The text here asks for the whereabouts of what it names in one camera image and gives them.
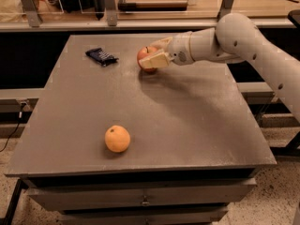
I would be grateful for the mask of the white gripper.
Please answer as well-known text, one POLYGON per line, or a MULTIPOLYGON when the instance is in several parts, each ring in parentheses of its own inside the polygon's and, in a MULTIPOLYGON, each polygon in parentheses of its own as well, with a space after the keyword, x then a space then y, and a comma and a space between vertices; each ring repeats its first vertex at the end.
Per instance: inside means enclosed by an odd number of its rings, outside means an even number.
POLYGON ((171 61, 179 66, 193 64, 194 59, 190 51, 191 35, 191 32, 180 33, 174 37, 165 37, 152 42, 151 46, 157 48, 157 51, 141 59, 141 66, 143 68, 165 68, 171 61))

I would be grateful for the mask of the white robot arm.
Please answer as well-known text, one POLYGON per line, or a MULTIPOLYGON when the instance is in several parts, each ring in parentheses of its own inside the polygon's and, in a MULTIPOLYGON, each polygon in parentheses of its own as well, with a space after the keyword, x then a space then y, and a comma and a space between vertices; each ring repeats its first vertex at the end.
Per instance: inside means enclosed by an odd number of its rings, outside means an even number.
POLYGON ((230 13, 214 28, 179 33, 151 45, 156 50, 138 60, 142 68, 191 65, 202 60, 248 62, 300 121, 300 61, 268 41, 247 16, 230 13))

